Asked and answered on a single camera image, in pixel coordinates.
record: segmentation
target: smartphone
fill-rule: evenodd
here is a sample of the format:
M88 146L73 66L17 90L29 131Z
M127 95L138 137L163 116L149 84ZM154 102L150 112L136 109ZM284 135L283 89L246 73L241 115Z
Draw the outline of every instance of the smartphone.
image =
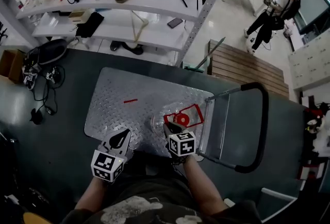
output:
M175 19L173 19L173 20L171 20L169 23L167 23L168 24L168 26L170 27L170 28L175 28L177 25L179 25L180 23L182 23L182 19L178 19L178 18L175 18Z

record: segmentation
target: cardboard box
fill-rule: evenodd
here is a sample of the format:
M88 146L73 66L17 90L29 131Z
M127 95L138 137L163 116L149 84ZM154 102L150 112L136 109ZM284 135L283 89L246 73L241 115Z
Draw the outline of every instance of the cardboard box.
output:
M0 78L21 83L23 58L24 54L19 50L4 50L0 60Z

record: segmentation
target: black bag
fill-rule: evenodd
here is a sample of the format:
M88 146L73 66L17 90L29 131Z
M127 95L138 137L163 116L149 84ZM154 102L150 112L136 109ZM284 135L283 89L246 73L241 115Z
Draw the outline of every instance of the black bag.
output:
M282 15L283 15L284 11L286 11L289 4L290 4L290 0L288 1L285 8L282 10L281 14L278 16L277 15L273 16L275 9L273 9L272 12L270 12L269 16L270 16L270 24L271 24L272 30L284 29L284 19L282 18Z

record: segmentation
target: woman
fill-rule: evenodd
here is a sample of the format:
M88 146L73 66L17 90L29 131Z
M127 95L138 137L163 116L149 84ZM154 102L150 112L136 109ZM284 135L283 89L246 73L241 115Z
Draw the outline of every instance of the woman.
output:
M294 17L299 9L300 0L278 0L276 4L271 3L270 6L256 19L250 28L244 29L244 36L248 38L252 32L256 31L259 27L262 26L259 30L255 43L253 44L252 48L247 48L247 52L254 54L263 40L266 43L269 42L272 35L270 15L273 10L274 11L272 16L281 16L284 20L287 20Z

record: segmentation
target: shirt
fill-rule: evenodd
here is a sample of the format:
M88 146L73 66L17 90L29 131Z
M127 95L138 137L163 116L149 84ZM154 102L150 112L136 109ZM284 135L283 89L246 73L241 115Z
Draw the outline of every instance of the shirt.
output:
M238 203L222 212L206 216L189 189L176 179L141 179L116 186L109 193L111 205L93 214L88 210L73 210L62 224L259 224L261 223L252 201Z
M273 16L279 16L281 14L281 12L283 11L283 9L286 7L286 5L288 4L289 0L278 0L277 6L281 9L281 11L277 11L275 10L275 12L273 13ZM289 5L287 6L286 10L283 12L283 15L290 9L291 5L292 5L293 0L290 0ZM270 13L272 12L273 8L272 7L268 7L266 12L268 15L270 15Z

